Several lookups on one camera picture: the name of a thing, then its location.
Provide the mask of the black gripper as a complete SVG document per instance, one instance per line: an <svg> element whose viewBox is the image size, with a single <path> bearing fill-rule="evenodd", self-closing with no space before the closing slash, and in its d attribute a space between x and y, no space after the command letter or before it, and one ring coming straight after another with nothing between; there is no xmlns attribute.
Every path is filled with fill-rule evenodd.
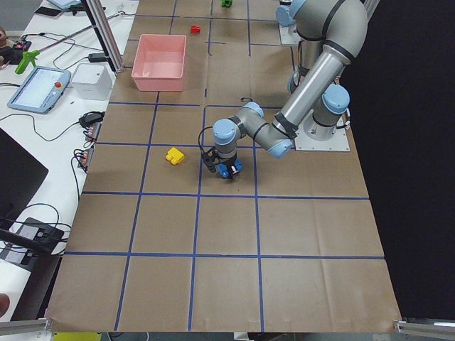
<svg viewBox="0 0 455 341"><path fill-rule="evenodd" d="M219 164L225 164L225 165L233 165L232 166L232 174L237 175L240 173L243 169L242 163L238 161L237 159L237 154L235 153L233 156L227 157L221 152L218 152L218 165Z"/></svg>

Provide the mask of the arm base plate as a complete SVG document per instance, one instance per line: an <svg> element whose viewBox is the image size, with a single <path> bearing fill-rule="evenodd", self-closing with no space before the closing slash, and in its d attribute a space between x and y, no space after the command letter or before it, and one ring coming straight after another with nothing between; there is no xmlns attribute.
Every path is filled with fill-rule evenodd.
<svg viewBox="0 0 455 341"><path fill-rule="evenodd" d="M297 46L300 41L304 40L297 32L296 25L281 26L279 25L280 43L283 46Z"/></svg>
<svg viewBox="0 0 455 341"><path fill-rule="evenodd" d="M294 139L294 146L297 151L310 152L349 152L350 145L345 129L334 129L333 134L328 140L319 141L312 138L312 134L307 133L304 124L299 126L297 137Z"/></svg>

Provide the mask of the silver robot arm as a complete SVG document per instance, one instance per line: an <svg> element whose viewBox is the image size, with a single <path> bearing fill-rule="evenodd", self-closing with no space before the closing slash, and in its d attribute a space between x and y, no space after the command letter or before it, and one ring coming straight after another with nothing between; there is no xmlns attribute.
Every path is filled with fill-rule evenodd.
<svg viewBox="0 0 455 341"><path fill-rule="evenodd" d="M282 158L293 146L300 125L308 137L327 141L349 106L347 90L335 84L363 47L368 14L361 1L293 1L279 6L279 24L293 26L299 41L299 64L289 79L291 97L269 123L255 102L212 126L214 146L201 153L207 169L223 178L242 170L237 141L249 136L270 155Z"/></svg>
<svg viewBox="0 0 455 341"><path fill-rule="evenodd" d="M275 11L278 24L281 27L291 28L296 25L296 13L299 10L298 1L280 1Z"/></svg>

